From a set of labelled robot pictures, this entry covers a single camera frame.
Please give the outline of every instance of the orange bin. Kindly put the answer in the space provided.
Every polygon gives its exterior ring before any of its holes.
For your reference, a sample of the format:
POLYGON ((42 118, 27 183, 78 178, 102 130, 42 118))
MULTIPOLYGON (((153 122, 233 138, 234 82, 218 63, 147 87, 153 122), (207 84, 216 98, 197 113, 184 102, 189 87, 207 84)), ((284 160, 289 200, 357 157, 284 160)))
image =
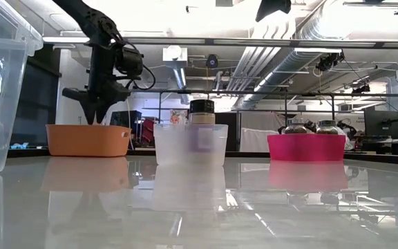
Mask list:
POLYGON ((52 156, 125 156, 131 129, 103 125, 47 124, 48 150, 52 156))

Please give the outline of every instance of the pink plastic basket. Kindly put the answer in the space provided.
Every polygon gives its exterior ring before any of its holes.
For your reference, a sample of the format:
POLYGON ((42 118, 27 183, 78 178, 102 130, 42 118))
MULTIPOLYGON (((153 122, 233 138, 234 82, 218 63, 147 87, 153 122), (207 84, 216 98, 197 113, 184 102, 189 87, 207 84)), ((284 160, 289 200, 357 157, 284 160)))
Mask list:
POLYGON ((345 136, 325 134, 285 134, 267 137, 272 160, 294 162, 343 160, 345 136))

